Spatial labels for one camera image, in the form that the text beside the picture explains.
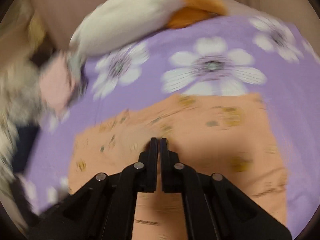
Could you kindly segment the orange cartoon print garment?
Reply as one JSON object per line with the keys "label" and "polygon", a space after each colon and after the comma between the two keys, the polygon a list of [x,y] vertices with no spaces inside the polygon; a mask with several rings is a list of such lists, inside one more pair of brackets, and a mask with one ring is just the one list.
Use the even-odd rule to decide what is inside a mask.
{"label": "orange cartoon print garment", "polygon": [[287,170],[258,94],[172,95],[77,134],[68,182],[75,193],[99,172],[115,174],[138,159],[152,137],[204,174],[219,172],[282,224]]}

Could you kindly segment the dark navy garment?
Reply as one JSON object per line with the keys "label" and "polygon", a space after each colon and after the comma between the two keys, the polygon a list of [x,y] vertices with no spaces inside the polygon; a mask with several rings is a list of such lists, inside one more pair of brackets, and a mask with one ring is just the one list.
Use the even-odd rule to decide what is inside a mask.
{"label": "dark navy garment", "polygon": [[11,161],[13,173],[24,173],[39,130],[40,126],[35,124],[17,126],[18,138]]}

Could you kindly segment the white grey folded garment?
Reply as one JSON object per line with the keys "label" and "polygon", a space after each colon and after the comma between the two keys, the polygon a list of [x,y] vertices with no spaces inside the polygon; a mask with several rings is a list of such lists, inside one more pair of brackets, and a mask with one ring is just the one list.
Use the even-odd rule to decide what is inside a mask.
{"label": "white grey folded garment", "polygon": [[[56,115],[42,101],[39,87],[40,75],[57,54],[65,54],[67,67],[75,79],[75,89],[65,111]],[[1,178],[12,180],[11,161],[18,138],[17,126],[40,125],[49,119],[51,128],[69,114],[71,104],[86,91],[87,81],[82,73],[84,59],[78,53],[55,53],[41,69],[31,61],[13,65],[1,74]]]}

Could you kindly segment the pink folded garment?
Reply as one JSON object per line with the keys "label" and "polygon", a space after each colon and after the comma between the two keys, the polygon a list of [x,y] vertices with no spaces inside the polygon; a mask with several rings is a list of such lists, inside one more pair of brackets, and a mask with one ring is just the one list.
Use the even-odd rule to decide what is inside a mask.
{"label": "pink folded garment", "polygon": [[42,101],[56,115],[60,115],[67,108],[75,85],[75,79],[67,67],[65,54],[57,54],[40,75],[39,87]]}

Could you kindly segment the purple floral bed sheet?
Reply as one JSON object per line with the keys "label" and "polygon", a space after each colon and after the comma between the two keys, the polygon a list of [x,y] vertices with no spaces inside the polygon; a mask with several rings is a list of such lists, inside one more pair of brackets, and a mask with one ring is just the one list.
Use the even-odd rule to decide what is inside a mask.
{"label": "purple floral bed sheet", "polygon": [[23,178],[35,214],[69,189],[77,134],[172,95],[258,94],[287,170],[286,223],[298,236],[319,206],[319,58],[298,29],[268,16],[229,16],[170,29],[89,58],[85,94],[44,123]]}

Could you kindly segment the white and orange plush pillow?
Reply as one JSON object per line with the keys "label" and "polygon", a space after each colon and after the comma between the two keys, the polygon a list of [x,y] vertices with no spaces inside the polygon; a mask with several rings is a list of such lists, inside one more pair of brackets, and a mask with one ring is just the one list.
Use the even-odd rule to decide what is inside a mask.
{"label": "white and orange plush pillow", "polygon": [[101,55],[164,27],[184,28],[226,14],[221,0],[107,0],[82,20],[68,49]]}

